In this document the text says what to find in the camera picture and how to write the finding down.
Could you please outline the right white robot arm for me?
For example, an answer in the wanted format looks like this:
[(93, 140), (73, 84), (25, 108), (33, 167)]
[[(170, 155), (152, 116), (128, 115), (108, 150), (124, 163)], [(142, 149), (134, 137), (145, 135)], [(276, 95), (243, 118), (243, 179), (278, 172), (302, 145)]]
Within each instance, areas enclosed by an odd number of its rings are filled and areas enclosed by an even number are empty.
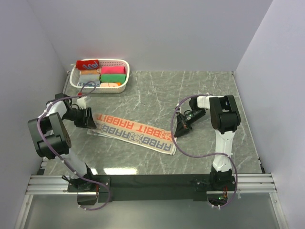
[(175, 107), (171, 118), (171, 137), (174, 145), (184, 155), (190, 155), (179, 148), (176, 139), (189, 133), (191, 125), (210, 112), (211, 125), (215, 131), (215, 152), (203, 155), (203, 157), (214, 156), (210, 178), (210, 186), (214, 190), (221, 190), (226, 185), (226, 178), (231, 176), (236, 166), (232, 160), (232, 147), (235, 132), (241, 123), (238, 107), (233, 95), (192, 95), (181, 100)]

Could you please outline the red blue cat towel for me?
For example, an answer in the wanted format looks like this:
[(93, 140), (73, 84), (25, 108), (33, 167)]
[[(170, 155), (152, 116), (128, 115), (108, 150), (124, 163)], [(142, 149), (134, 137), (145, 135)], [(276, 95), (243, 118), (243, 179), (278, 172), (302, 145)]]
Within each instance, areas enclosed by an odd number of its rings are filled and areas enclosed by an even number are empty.
[(98, 60), (78, 60), (76, 68), (78, 70), (96, 70), (100, 67)]

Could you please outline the white printed towel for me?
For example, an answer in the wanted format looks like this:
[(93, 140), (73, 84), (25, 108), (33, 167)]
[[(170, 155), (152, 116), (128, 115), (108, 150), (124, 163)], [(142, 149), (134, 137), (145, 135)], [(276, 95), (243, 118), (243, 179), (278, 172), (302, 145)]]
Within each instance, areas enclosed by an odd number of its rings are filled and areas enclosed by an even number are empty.
[(170, 131), (100, 113), (94, 113), (93, 120), (97, 128), (88, 130), (89, 135), (121, 140), (167, 155), (176, 152)]

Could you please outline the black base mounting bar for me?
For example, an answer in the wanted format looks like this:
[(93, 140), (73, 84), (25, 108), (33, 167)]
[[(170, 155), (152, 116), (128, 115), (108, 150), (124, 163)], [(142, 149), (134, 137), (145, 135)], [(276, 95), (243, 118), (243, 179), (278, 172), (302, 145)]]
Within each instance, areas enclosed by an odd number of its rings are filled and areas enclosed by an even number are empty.
[(111, 201), (184, 200), (207, 201), (208, 192), (234, 191), (235, 177), (209, 174), (94, 175), (111, 192)]

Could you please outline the green rolled towel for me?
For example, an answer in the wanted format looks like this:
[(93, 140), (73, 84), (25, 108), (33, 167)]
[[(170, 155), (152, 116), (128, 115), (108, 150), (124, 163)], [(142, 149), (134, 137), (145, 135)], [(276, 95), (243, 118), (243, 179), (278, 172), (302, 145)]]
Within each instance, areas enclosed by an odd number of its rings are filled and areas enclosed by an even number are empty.
[(121, 83), (123, 84), (126, 80), (125, 74), (102, 74), (102, 83)]

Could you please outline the blue patterned rolled towel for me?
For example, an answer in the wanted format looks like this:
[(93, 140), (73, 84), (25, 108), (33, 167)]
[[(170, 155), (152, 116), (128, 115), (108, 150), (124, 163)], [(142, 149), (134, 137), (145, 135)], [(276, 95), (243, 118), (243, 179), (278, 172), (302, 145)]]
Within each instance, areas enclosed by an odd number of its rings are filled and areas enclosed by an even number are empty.
[(99, 87), (101, 84), (100, 81), (90, 81), (90, 82), (78, 82), (78, 87)]

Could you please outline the peach rolled towel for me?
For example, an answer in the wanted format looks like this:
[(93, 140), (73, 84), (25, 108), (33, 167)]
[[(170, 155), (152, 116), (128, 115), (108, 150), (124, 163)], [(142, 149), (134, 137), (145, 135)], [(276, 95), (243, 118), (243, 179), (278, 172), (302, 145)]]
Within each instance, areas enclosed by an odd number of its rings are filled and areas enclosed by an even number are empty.
[(121, 83), (101, 83), (100, 87), (119, 87)]

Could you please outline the orange rolled towel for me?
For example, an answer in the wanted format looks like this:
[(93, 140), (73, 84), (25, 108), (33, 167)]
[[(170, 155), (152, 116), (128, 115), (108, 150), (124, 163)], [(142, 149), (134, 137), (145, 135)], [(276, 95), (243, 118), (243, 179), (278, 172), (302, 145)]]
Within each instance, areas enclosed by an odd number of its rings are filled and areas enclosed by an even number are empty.
[(100, 75), (101, 70), (100, 69), (80, 70), (80, 75), (89, 75), (89, 74)]

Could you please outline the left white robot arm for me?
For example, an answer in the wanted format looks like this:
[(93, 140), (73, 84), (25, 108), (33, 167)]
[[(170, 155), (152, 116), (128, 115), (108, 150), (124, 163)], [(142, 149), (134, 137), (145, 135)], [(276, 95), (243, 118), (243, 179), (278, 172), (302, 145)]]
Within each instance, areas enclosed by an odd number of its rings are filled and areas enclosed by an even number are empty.
[(28, 121), (28, 128), (37, 154), (62, 162), (70, 170), (70, 182), (89, 192), (95, 188), (96, 180), (91, 169), (72, 152), (71, 138), (63, 123), (69, 120), (76, 127), (96, 129), (92, 109), (86, 106), (87, 99), (87, 96), (78, 97), (73, 107), (71, 97), (57, 94), (46, 103), (39, 117)]

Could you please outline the pink rolled towel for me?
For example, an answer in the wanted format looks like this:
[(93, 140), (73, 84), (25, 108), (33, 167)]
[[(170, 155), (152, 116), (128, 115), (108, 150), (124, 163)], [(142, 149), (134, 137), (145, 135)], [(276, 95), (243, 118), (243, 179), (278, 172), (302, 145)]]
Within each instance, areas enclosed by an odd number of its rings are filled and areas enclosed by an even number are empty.
[(126, 74), (125, 66), (102, 66), (101, 74)]

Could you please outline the grey rolled towel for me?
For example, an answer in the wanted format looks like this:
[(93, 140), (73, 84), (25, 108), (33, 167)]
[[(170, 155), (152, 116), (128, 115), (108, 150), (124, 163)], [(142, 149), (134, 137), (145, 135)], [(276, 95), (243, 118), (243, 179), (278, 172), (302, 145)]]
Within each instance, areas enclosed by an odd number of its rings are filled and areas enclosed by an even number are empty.
[(100, 75), (99, 74), (81, 74), (79, 76), (79, 82), (81, 83), (86, 83), (89, 81), (99, 81), (100, 80)]

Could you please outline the aluminium front rail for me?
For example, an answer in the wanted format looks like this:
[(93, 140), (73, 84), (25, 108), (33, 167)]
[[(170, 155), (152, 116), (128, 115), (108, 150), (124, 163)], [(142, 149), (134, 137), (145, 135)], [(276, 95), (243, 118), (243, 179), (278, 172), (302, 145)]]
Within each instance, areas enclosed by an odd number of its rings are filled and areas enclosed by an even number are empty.
[[(135, 189), (161, 189), (167, 188), (175, 190), (177, 188), (190, 187), (198, 191), (206, 191), (207, 194), (220, 194), (224, 191), (223, 187), (212, 188), (207, 184), (202, 184), (199, 181), (176, 183), (174, 181), (159, 181), (155, 183), (145, 180), (143, 184), (136, 180), (135, 175), (113, 175), (106, 178), (105, 185), (109, 188), (135, 188)], [(232, 194), (234, 191), (238, 193), (276, 193), (277, 189), (271, 174), (240, 174), (237, 181), (227, 185), (227, 193)], [(61, 176), (40, 176), (32, 175), (30, 177), (26, 195), (93, 195), (96, 192), (94, 188), (91, 191), (77, 189), (65, 181)]]

